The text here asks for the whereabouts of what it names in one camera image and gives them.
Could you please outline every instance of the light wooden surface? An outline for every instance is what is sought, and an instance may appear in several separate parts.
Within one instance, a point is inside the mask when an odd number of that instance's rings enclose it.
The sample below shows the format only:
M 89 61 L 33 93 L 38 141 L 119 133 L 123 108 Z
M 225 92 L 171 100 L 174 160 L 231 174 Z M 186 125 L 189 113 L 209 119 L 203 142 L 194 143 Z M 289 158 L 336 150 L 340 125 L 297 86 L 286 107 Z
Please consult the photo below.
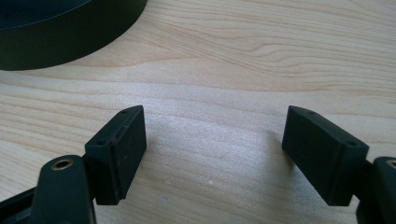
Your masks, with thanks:
M 0 200 L 143 105 L 148 150 L 99 223 L 356 223 L 283 153 L 288 105 L 396 157 L 396 2 L 149 0 L 92 55 L 0 71 Z

